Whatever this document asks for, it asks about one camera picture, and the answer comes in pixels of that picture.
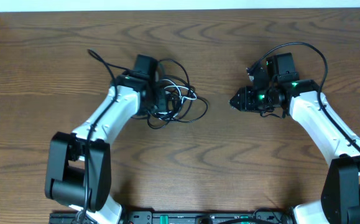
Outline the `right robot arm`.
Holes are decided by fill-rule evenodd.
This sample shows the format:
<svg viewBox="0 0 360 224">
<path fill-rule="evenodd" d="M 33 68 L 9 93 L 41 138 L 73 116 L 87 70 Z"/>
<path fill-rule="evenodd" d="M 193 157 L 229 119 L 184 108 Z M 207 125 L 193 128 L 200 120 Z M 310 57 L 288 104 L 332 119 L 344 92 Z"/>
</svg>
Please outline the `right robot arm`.
<svg viewBox="0 0 360 224">
<path fill-rule="evenodd" d="M 248 69 L 251 86 L 240 88 L 229 104 L 239 111 L 298 122 L 329 166 L 320 199 L 297 205 L 287 223 L 360 223 L 360 137 L 335 113 L 314 80 L 302 80 L 292 54 L 266 59 Z"/>
</svg>

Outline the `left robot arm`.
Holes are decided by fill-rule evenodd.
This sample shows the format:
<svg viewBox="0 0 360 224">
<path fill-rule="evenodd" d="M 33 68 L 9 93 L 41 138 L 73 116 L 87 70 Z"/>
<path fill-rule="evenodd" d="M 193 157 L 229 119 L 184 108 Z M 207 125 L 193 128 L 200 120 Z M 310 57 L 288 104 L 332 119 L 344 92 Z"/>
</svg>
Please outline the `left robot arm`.
<svg viewBox="0 0 360 224">
<path fill-rule="evenodd" d="M 45 196 L 74 209 L 51 213 L 50 223 L 119 223 L 123 212 L 111 191 L 111 146 L 133 116 L 162 108 L 159 61 L 138 55 L 134 68 L 111 77 L 108 94 L 96 111 L 70 133 L 50 141 Z"/>
</svg>

